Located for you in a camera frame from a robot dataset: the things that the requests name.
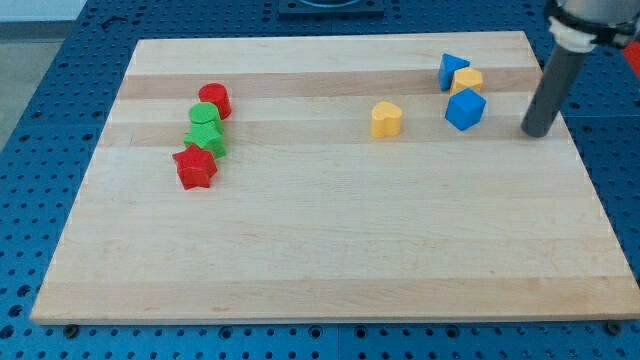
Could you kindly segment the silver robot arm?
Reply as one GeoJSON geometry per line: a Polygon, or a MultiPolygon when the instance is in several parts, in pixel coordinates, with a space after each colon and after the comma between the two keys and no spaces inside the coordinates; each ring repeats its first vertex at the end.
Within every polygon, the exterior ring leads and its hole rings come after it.
{"type": "Polygon", "coordinates": [[[556,43],[575,53],[639,39],[639,0],[548,0],[544,16],[556,43]]]}

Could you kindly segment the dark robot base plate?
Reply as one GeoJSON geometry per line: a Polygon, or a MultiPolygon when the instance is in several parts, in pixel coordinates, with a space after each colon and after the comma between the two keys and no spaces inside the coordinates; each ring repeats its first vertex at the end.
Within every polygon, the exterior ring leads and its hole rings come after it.
{"type": "Polygon", "coordinates": [[[280,17],[304,15],[382,15],[383,0],[278,0],[280,17]]]}

